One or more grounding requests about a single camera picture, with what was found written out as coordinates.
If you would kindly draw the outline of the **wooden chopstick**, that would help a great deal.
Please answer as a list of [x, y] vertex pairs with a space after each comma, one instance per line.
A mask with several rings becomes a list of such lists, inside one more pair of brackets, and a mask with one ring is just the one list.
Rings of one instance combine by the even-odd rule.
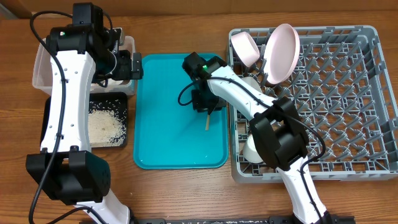
[[207, 114], [205, 131], [208, 131], [209, 127], [210, 127], [210, 114]]

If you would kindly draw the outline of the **grey bowl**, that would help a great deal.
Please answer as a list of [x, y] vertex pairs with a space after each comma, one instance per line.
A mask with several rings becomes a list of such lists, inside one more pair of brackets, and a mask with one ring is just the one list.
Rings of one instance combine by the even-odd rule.
[[242, 77], [242, 80], [254, 89], [256, 89], [258, 92], [262, 93], [260, 85], [253, 77]]

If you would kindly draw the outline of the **pink bowl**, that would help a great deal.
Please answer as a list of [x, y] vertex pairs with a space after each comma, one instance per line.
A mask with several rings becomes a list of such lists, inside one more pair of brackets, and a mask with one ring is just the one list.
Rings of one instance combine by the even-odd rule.
[[254, 39], [247, 32], [240, 32], [231, 36], [231, 43], [240, 61], [251, 67], [260, 57], [260, 51]]

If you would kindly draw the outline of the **white paper cup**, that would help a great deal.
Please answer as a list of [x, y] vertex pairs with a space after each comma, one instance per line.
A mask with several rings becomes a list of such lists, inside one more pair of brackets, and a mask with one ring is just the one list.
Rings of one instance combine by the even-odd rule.
[[258, 164], [258, 163], [264, 162], [256, 150], [254, 138], [253, 138], [252, 134], [248, 135], [248, 138], [246, 139], [246, 142], [244, 143], [242, 152], [243, 152], [244, 158], [251, 163]]

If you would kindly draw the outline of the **large pink plate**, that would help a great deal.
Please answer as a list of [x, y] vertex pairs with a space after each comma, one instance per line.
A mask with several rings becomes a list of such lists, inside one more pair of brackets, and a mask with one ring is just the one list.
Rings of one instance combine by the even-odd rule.
[[281, 24], [272, 32], [264, 52], [267, 81], [276, 85], [291, 76], [300, 53], [300, 39], [290, 24]]

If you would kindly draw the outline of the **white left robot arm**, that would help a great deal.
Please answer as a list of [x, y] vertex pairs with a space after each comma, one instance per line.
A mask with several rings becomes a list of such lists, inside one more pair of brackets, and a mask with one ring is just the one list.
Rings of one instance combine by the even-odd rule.
[[75, 3], [70, 17], [71, 24], [40, 39], [50, 55], [52, 94], [40, 152], [29, 154], [25, 167], [38, 193], [72, 212], [83, 210], [95, 223], [135, 223], [132, 210], [111, 190], [109, 164], [91, 151], [88, 112], [91, 84], [140, 80], [142, 57], [122, 49], [123, 31], [104, 25], [109, 15], [102, 8]]

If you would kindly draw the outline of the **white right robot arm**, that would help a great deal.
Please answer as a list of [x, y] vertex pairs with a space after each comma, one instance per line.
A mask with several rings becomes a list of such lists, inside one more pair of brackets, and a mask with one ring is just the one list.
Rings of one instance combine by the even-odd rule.
[[249, 121], [244, 158], [276, 170], [293, 205], [296, 223], [331, 223], [309, 172], [307, 146], [310, 127], [301, 122], [293, 102], [263, 94], [239, 78], [221, 58], [205, 60], [196, 52], [186, 56], [183, 70], [199, 94], [199, 109], [212, 113], [225, 100]]

